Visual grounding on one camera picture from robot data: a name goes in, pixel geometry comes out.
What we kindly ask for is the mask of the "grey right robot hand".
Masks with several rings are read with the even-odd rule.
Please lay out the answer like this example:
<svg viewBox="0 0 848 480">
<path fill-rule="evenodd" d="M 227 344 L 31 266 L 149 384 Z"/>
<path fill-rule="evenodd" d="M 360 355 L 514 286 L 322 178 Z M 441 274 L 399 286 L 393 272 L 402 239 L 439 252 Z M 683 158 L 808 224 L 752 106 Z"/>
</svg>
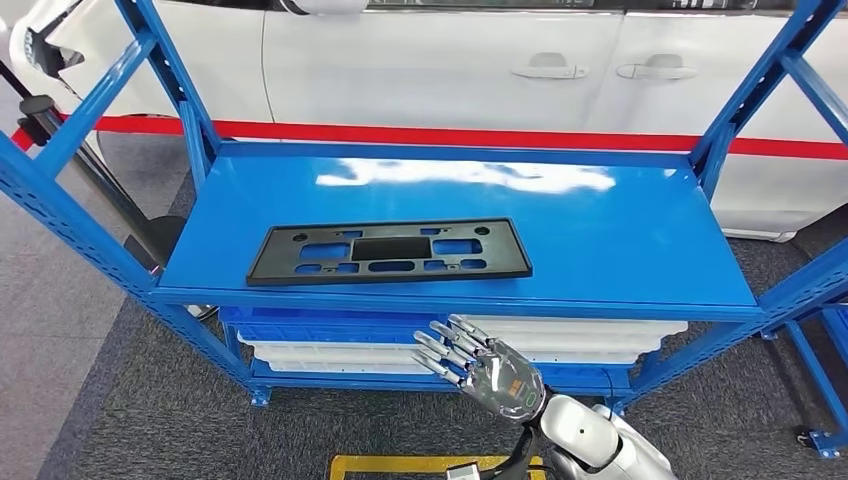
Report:
<svg viewBox="0 0 848 480">
<path fill-rule="evenodd" d="M 461 315 L 413 335 L 421 366 L 488 411 L 519 423 L 534 420 L 548 394 L 540 371 L 521 353 Z"/>
</svg>

